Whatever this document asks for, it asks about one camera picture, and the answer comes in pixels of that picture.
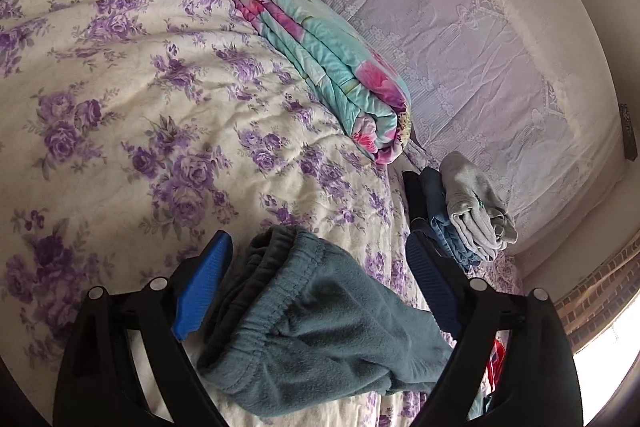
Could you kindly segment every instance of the sunlight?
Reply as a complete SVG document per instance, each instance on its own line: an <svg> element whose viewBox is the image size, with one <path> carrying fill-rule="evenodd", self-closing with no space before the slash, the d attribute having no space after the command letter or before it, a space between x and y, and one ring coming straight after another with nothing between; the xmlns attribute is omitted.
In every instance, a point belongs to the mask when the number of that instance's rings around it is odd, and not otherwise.
<svg viewBox="0 0 640 427"><path fill-rule="evenodd" d="M638 296L599 336L574 355L584 424L604 407L640 351Z"/></svg>

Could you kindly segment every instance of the folded blanket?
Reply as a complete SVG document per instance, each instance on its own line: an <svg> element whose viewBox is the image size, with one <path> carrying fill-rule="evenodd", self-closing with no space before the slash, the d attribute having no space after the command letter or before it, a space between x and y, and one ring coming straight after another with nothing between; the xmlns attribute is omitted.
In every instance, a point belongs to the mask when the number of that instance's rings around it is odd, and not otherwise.
<svg viewBox="0 0 640 427"><path fill-rule="evenodd" d="M484 172L454 151L440 164L447 212L465 246L485 261L515 243L518 233L507 205L494 192Z"/></svg>
<svg viewBox="0 0 640 427"><path fill-rule="evenodd" d="M365 154L379 164L400 155L411 133L409 90L347 21L320 0L236 0L236 7Z"/></svg>
<svg viewBox="0 0 640 427"><path fill-rule="evenodd" d="M236 256L204 338L201 375L263 417L369 391L429 392L451 354L433 315L300 227L273 227Z"/></svg>
<svg viewBox="0 0 640 427"><path fill-rule="evenodd" d="M477 253L469 250L460 239L460 234L449 219L447 214L447 203L445 200L442 176L436 169L425 168L420 175L417 172L407 171L402 173L404 189L409 204L409 216L412 217L412 204L420 198L423 214L421 219L412 219L412 230L420 229L428 237L431 237L442 255L452 257L458 265L468 272L472 266L480 264L480 257Z"/></svg>

